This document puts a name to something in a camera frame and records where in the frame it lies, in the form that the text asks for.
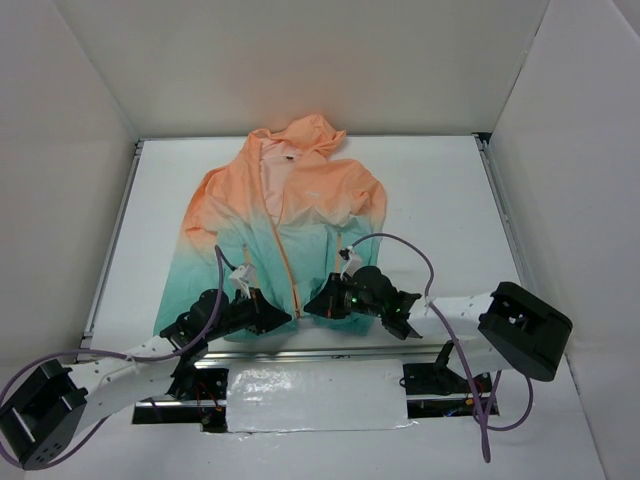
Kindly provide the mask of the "orange and teal hooded jacket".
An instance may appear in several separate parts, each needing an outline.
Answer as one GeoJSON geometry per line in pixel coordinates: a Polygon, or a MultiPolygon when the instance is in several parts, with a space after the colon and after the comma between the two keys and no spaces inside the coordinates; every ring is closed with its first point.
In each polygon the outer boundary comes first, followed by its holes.
{"type": "Polygon", "coordinates": [[[216,248],[256,269],[256,287],[292,320],[342,267],[341,249],[359,238],[364,264],[377,262],[387,197],[360,162],[336,159],[346,134],[310,115],[280,132],[251,132],[236,157],[205,174],[179,229],[156,315],[160,332],[206,290],[219,286],[216,248]]]}

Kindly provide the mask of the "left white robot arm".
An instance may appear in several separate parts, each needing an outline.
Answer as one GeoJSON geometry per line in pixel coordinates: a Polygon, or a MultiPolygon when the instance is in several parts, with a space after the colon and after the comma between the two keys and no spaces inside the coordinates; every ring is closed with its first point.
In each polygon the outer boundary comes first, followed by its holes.
{"type": "Polygon", "coordinates": [[[290,319],[258,289],[234,298],[212,289],[159,335],[125,353],[99,352],[73,365],[57,357],[37,363],[1,406],[1,432],[12,460],[23,470],[55,464],[88,426],[149,397],[189,396],[196,386],[194,365],[209,342],[241,330],[266,334],[290,319]]]}

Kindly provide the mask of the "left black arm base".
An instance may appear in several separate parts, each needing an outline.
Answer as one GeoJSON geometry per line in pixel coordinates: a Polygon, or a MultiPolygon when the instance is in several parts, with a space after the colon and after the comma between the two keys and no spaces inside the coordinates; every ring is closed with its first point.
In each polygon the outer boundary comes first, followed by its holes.
{"type": "Polygon", "coordinates": [[[227,431],[229,369],[220,365],[190,366],[174,379],[169,390],[172,423],[197,424],[207,433],[227,431]]]}

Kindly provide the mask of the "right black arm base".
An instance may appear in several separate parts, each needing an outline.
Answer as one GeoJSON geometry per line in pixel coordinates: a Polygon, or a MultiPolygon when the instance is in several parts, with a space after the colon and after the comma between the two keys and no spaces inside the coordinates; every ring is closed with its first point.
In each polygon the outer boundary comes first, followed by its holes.
{"type": "Polygon", "coordinates": [[[451,371],[449,360],[456,352],[448,341],[429,363],[406,363],[399,385],[406,394],[409,419],[467,417],[474,413],[475,401],[465,372],[451,371]]]}

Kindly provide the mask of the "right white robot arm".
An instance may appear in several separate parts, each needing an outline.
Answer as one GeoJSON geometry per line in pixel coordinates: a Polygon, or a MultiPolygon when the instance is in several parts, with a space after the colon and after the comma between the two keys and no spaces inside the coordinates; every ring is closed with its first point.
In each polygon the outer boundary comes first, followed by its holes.
{"type": "Polygon", "coordinates": [[[446,391],[459,390],[470,373],[507,369],[550,382],[573,330],[566,315],[513,282],[501,282],[491,293],[430,300],[396,289],[373,266],[352,276],[331,274],[304,310],[332,320],[351,314],[375,317],[400,340],[454,333],[459,344],[445,343],[434,370],[446,391]]]}

